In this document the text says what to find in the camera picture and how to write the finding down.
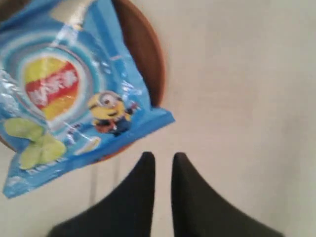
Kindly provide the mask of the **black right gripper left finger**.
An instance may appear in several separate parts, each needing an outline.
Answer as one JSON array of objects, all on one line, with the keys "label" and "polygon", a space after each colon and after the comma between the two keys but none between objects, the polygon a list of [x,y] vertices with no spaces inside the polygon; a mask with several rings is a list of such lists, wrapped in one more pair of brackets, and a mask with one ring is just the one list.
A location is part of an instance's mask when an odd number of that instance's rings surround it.
[{"label": "black right gripper left finger", "polygon": [[144,152],[104,199],[51,229],[50,237],[149,237],[156,180],[155,157]]}]

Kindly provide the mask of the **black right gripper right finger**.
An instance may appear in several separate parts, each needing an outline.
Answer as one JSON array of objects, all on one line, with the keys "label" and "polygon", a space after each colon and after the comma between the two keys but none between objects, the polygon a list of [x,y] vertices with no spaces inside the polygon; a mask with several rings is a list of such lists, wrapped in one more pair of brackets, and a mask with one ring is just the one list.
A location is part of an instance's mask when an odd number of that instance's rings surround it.
[{"label": "black right gripper right finger", "polygon": [[171,207],[176,237],[281,237],[222,198],[185,153],[173,157]]}]

